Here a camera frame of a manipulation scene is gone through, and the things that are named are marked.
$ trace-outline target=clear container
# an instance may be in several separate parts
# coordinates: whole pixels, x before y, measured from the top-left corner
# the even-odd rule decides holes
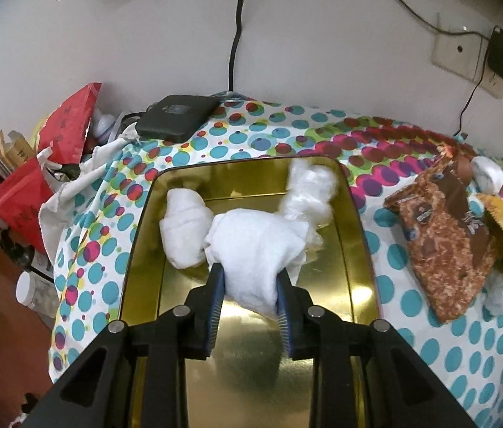
[[[26,270],[17,280],[16,299],[20,304],[52,319],[59,307],[59,297],[54,284]]]

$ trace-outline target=transparent plastic bag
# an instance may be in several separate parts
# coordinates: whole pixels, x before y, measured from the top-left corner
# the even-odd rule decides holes
[[[493,269],[486,280],[486,309],[495,317],[503,314],[503,273]]]
[[[311,165],[306,159],[294,159],[289,166],[287,194],[279,203],[278,213],[287,220],[309,223],[307,262],[312,262],[315,252],[323,248],[323,239],[317,230],[332,220],[329,201],[336,193],[336,176],[323,165]]]

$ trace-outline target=red packet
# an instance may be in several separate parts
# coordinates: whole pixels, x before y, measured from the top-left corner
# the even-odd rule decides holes
[[[51,146],[50,161],[58,164],[81,162],[85,135],[101,85],[99,82],[85,85],[51,113],[36,140],[38,153]]]
[[[0,217],[44,254],[37,215],[41,205],[53,194],[35,157],[14,170],[0,184]]]

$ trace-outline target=wooden floor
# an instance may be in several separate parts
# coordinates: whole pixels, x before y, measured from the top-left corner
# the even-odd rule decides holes
[[[0,428],[20,414],[25,393],[42,396],[51,387],[48,349],[51,331],[39,316],[19,304],[20,269],[0,251]]]

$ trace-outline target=metal screw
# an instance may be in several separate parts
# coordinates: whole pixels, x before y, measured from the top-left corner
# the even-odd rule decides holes
[[[388,331],[390,330],[390,323],[388,323],[386,320],[378,319],[375,320],[374,323],[372,324],[374,329],[376,331]]]
[[[179,306],[176,306],[174,309],[172,309],[172,313],[176,317],[185,317],[190,313],[190,307],[185,306],[184,304],[181,304]]]
[[[125,329],[125,322],[122,320],[113,320],[109,324],[109,331],[111,333],[121,333]]]
[[[325,310],[321,306],[311,306],[307,309],[307,314],[309,314],[309,317],[319,319],[325,315]]]

